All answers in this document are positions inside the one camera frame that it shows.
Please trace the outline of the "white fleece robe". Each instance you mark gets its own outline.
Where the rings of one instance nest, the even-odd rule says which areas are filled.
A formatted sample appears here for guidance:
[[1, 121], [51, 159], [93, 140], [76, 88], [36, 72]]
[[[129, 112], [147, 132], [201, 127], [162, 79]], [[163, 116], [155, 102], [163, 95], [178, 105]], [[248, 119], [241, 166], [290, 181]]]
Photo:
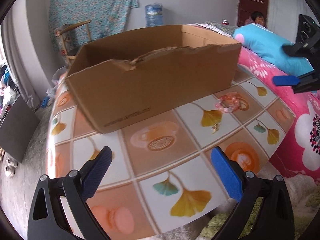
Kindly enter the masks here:
[[319, 185], [304, 174], [284, 177], [295, 219], [295, 235], [300, 236], [319, 210]]

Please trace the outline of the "blue pillow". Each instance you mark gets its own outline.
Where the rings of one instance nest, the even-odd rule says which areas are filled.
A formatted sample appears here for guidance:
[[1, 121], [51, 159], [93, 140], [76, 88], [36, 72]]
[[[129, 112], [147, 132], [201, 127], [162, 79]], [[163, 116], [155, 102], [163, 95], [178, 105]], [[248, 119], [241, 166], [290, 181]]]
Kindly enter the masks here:
[[271, 32], [262, 25], [250, 23], [237, 28], [233, 33], [233, 38], [288, 75], [300, 76], [313, 71], [313, 67], [307, 59], [290, 57], [284, 53], [282, 46], [291, 45], [289, 40]]

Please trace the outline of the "person in background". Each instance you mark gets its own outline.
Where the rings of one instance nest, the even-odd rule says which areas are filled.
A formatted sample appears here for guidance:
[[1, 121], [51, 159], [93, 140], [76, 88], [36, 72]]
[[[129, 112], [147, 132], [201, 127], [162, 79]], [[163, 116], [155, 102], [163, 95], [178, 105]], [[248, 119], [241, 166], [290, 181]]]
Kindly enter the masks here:
[[266, 18], [264, 17], [263, 13], [260, 11], [252, 12], [251, 16], [247, 20], [245, 20], [244, 25], [248, 25], [251, 23], [259, 24], [263, 27], [266, 27]]

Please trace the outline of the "green fleece cuff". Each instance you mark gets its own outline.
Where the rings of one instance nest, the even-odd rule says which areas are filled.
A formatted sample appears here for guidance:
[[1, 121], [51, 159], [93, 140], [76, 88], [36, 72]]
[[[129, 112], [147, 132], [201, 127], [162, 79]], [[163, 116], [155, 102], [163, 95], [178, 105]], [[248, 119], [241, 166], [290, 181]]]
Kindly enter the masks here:
[[[262, 203], [262, 198], [258, 198], [253, 207], [253, 211], [250, 214], [248, 222], [246, 223], [240, 237], [247, 236], [253, 228], [255, 219], [258, 216], [258, 211]], [[295, 222], [295, 239], [303, 234], [307, 227], [311, 224], [311, 221], [315, 217], [319, 210], [319, 187], [308, 195], [306, 198], [301, 200], [296, 207], [293, 208], [294, 222]], [[220, 230], [229, 214], [220, 213], [214, 216], [206, 227], [203, 228], [197, 239], [212, 239], [214, 235]]]

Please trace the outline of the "pink floral blanket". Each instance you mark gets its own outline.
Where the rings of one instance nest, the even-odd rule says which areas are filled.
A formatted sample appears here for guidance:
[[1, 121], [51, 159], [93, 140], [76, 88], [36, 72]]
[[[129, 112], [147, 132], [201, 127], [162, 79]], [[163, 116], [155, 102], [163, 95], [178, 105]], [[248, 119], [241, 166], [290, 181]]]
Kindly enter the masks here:
[[277, 87], [275, 75], [284, 75], [276, 66], [242, 47], [238, 64], [256, 76], [279, 98], [268, 107], [286, 135], [271, 164], [285, 177], [310, 176], [319, 185], [319, 97], [312, 92], [295, 94], [291, 87]]

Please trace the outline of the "small gold knot charm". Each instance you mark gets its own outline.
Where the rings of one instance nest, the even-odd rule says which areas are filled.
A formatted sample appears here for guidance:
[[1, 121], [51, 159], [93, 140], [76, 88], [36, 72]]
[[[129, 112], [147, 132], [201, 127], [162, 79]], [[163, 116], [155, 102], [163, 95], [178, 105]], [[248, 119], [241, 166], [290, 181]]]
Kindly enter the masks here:
[[213, 126], [211, 127], [212, 133], [216, 133], [219, 130], [220, 127], [220, 123], [216, 122], [215, 124], [213, 124]]

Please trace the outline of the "dark grey cabinet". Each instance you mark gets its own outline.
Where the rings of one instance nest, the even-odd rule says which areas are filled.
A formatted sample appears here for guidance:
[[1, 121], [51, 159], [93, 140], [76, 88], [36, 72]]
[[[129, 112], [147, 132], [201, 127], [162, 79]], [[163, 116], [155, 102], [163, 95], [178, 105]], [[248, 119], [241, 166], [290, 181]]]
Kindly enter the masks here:
[[1, 121], [1, 148], [16, 161], [22, 163], [39, 123], [39, 118], [19, 95]]

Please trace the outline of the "patterned vinyl tablecloth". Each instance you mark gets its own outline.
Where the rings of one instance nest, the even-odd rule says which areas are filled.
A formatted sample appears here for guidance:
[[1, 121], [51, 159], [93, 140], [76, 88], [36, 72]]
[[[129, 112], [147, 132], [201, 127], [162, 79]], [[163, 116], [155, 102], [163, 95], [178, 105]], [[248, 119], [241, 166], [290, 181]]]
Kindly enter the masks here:
[[[117, 131], [100, 134], [86, 121], [63, 79], [49, 125], [47, 171], [63, 177], [108, 146], [112, 163], [88, 205], [112, 239], [168, 232], [228, 199], [210, 161], [220, 146], [244, 170], [268, 162], [285, 131], [269, 113], [279, 98], [242, 69], [231, 87]], [[211, 127], [220, 123], [219, 130]]]

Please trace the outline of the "white plastic bag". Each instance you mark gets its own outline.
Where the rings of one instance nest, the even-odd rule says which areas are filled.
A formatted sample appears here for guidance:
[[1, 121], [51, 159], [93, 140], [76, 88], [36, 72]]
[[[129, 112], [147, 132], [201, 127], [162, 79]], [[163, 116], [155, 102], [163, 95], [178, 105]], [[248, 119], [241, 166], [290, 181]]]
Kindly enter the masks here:
[[55, 97], [55, 93], [59, 85], [60, 77], [61, 75], [66, 74], [66, 72], [67, 72], [67, 67], [63, 66], [59, 68], [53, 75], [52, 77], [53, 88], [49, 88], [46, 92], [49, 98], [53, 99]]

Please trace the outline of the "blue water bottle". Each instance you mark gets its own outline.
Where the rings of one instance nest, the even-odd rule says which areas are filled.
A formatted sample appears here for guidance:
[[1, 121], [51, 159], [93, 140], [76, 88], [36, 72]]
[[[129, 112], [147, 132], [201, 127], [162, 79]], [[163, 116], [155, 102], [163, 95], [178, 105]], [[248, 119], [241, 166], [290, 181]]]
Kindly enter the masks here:
[[163, 6], [153, 3], [145, 6], [145, 19], [147, 27], [163, 25]]

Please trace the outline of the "brown cardboard box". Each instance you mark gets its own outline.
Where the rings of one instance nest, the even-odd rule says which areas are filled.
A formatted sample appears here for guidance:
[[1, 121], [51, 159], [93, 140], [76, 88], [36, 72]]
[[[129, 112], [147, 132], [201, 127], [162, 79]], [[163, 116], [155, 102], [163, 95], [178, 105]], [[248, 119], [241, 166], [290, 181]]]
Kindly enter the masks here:
[[111, 133], [228, 88], [241, 43], [194, 25], [161, 25], [81, 47], [66, 85], [86, 120]]

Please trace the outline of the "wooden chair black seat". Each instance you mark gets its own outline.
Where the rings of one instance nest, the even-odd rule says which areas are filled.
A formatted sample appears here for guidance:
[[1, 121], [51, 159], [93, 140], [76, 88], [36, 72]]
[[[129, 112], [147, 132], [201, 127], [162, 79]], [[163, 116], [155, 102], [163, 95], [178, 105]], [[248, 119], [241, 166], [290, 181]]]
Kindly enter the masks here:
[[73, 63], [73, 61], [76, 59], [78, 51], [82, 47], [76, 38], [75, 30], [85, 26], [88, 42], [91, 42], [92, 38], [89, 29], [89, 24], [91, 22], [91, 20], [86, 20], [74, 24], [64, 24], [55, 29], [54, 34], [56, 37], [57, 46], [67, 66], [70, 66]]

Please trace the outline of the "grey curtain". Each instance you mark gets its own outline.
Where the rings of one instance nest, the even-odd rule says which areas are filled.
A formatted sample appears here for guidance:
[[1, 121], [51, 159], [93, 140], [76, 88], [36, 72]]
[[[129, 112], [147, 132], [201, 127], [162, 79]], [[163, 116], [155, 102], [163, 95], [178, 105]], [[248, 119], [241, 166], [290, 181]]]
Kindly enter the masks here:
[[36, 109], [40, 105], [40, 98], [31, 84], [21, 54], [18, 51], [11, 12], [7, 13], [1, 24], [1, 37], [10, 76], [27, 105], [32, 109]]

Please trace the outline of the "floral teal wall cloth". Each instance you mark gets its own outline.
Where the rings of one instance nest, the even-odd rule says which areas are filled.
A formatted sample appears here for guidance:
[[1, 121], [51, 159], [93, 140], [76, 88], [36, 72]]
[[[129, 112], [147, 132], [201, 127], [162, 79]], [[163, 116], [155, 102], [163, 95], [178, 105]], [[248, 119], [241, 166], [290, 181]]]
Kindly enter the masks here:
[[59, 51], [56, 29], [64, 25], [90, 20], [93, 40], [125, 30], [131, 9], [138, 0], [50, 0], [48, 28], [53, 49]]

